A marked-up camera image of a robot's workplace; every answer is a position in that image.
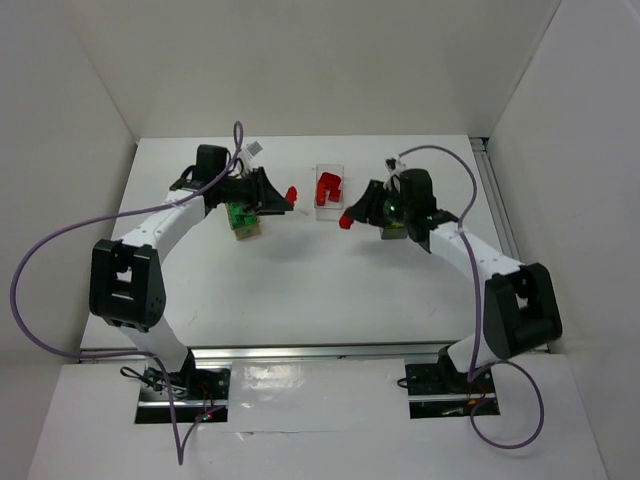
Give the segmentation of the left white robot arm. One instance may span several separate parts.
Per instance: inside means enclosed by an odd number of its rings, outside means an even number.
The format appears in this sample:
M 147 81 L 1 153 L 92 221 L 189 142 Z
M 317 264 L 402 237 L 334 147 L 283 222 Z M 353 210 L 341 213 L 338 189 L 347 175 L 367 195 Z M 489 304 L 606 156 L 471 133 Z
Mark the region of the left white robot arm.
M 90 312 L 120 330 L 138 350 L 153 354 L 153 379 L 168 377 L 184 389 L 207 380 L 164 315 L 162 264 L 173 248 L 221 204 L 238 205 L 255 216 L 283 215 L 293 208 L 264 169 L 251 165 L 261 150 L 257 142 L 236 154 L 200 145 L 195 163 L 170 186 L 160 209 L 119 239 L 100 240 L 93 248 Z

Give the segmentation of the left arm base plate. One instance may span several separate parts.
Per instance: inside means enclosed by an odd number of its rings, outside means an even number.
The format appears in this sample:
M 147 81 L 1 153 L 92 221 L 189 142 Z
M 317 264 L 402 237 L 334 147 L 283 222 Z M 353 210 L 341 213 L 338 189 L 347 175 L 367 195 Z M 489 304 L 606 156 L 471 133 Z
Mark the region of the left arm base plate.
M 171 423 L 169 389 L 159 371 L 145 368 L 143 372 L 138 372 L 130 367 L 122 367 L 120 374 L 141 383 L 134 420 L 136 424 Z M 226 423 L 230 380 L 231 369 L 228 366 L 199 370 L 195 384 L 189 387 L 172 380 L 177 423 L 190 424 L 196 420 L 202 423 Z

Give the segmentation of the red curved lego half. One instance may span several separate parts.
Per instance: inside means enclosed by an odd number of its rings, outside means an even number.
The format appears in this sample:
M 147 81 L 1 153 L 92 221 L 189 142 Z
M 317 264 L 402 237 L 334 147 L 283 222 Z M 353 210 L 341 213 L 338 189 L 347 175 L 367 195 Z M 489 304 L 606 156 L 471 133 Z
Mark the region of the red curved lego half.
M 285 200 L 294 207 L 298 198 L 298 191 L 295 186 L 290 186 L 286 192 Z

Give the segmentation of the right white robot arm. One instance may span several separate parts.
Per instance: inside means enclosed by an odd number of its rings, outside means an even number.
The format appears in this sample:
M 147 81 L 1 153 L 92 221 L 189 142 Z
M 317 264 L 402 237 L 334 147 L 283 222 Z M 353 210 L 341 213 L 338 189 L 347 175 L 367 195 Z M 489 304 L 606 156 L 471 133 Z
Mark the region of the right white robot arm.
M 348 229 L 355 222 L 381 230 L 400 228 L 472 282 L 474 332 L 439 352 L 437 366 L 443 380 L 471 377 L 481 367 L 561 337 L 563 326 L 548 269 L 510 258 L 467 232 L 455 215 L 438 207 L 426 170 L 408 169 L 386 182 L 370 181 L 339 225 Z

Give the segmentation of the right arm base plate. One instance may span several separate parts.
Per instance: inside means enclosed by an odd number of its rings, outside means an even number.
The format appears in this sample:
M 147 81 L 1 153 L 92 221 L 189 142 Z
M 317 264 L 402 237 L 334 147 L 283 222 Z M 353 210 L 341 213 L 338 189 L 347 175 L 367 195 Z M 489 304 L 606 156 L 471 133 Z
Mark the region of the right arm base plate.
M 435 363 L 406 364 L 405 375 L 396 381 L 408 395 L 411 419 L 497 416 L 500 407 L 491 372 L 472 383 L 465 374 L 446 376 Z

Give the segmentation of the red rectangular lego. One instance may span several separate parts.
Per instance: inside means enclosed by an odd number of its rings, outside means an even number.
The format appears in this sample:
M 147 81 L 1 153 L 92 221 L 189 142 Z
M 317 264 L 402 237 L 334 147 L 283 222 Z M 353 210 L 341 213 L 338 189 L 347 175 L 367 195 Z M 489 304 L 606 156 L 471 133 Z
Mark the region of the red rectangular lego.
M 341 186 L 341 176 L 331 172 L 322 172 L 316 182 L 316 205 L 324 207 L 328 202 L 339 203 L 342 196 Z

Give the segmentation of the red flower lego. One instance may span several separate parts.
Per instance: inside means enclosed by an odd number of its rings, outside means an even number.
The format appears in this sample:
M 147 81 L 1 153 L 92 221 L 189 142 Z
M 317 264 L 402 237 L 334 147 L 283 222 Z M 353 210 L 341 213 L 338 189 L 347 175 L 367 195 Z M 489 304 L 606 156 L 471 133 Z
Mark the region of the red flower lego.
M 354 220 L 346 214 L 343 214 L 339 219 L 339 227 L 344 230 L 349 230 L 354 224 Z

